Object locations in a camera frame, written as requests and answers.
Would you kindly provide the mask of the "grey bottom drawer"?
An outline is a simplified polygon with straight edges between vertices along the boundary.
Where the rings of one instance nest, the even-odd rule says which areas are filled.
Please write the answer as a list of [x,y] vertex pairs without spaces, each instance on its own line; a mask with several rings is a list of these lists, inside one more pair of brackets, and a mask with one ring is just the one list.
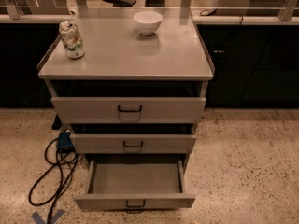
[[179,155],[97,155],[75,200],[83,210],[178,209],[192,207],[195,196]]

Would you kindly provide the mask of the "grey drawer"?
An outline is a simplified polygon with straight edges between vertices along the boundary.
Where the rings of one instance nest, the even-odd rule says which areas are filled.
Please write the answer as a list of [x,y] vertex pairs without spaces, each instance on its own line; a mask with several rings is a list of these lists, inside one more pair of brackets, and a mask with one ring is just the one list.
[[72,134],[77,153],[84,154],[172,154],[191,153],[192,134]]
[[192,207],[195,196],[179,155],[97,155],[75,200],[83,210],[178,209]]
[[205,98],[182,97],[54,97],[64,124],[196,123]]

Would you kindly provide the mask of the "grey metal drawer cabinet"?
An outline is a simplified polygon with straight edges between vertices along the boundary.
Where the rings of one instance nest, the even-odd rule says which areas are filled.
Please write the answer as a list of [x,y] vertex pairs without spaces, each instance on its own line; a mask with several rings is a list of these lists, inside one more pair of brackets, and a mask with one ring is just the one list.
[[[160,9],[153,35],[135,27],[132,9],[87,9],[75,23],[85,54],[66,56],[62,44],[50,52],[39,76],[54,97],[205,98],[215,68],[186,10]],[[192,134],[196,123],[64,124],[72,134]]]

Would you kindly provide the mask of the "grey top drawer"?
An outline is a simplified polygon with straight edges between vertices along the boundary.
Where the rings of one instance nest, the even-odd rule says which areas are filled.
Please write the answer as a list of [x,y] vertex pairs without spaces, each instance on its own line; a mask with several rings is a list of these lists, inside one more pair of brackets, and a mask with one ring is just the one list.
[[196,123],[205,98],[182,97],[54,97],[64,124]]

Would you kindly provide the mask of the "grey middle drawer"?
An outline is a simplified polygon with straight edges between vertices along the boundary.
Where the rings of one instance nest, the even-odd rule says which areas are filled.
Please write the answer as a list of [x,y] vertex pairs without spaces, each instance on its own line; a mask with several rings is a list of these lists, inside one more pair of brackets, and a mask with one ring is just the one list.
[[72,134],[77,153],[84,154],[172,154],[191,153],[192,134]]

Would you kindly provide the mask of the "white ceramic bowl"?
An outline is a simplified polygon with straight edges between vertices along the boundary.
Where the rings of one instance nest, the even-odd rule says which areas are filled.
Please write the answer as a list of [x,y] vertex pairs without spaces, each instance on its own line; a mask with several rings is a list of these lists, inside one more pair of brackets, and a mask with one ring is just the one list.
[[135,27],[142,35],[153,35],[160,27],[163,16],[153,11],[142,11],[134,15]]

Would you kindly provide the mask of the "blue power box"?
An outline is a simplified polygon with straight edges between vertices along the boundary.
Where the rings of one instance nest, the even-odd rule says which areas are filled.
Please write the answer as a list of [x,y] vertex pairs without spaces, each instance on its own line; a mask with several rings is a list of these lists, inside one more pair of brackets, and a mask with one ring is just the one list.
[[59,151],[67,151],[73,148],[72,141],[70,139],[70,132],[60,133],[58,137],[57,149]]

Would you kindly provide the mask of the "crushed white green can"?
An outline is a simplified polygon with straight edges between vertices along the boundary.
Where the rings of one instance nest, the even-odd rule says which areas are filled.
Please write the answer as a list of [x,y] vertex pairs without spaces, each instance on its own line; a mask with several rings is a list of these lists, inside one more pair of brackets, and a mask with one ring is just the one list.
[[68,58],[78,59],[84,56],[83,41],[77,25],[73,21],[61,22],[59,33]]

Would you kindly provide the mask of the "black office chair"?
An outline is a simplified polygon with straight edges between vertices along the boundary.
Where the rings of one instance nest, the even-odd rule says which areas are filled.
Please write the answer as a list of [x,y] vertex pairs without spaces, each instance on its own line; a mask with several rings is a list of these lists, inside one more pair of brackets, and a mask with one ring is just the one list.
[[136,0],[103,0],[111,3],[114,7],[132,7],[136,4]]

